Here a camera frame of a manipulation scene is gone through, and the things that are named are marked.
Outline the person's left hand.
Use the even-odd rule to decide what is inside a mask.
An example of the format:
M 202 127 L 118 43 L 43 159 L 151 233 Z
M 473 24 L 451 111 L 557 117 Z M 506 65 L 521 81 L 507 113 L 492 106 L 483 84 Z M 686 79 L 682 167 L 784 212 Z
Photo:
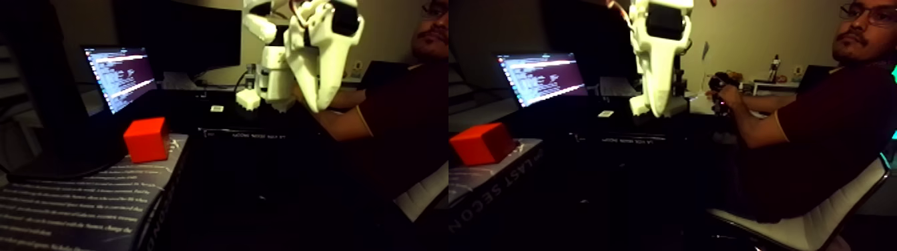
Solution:
M 730 100 L 733 99 L 733 90 L 740 87 L 740 83 L 724 71 L 718 71 L 707 82 L 709 86 L 712 112 L 720 117 L 727 117 L 731 113 Z

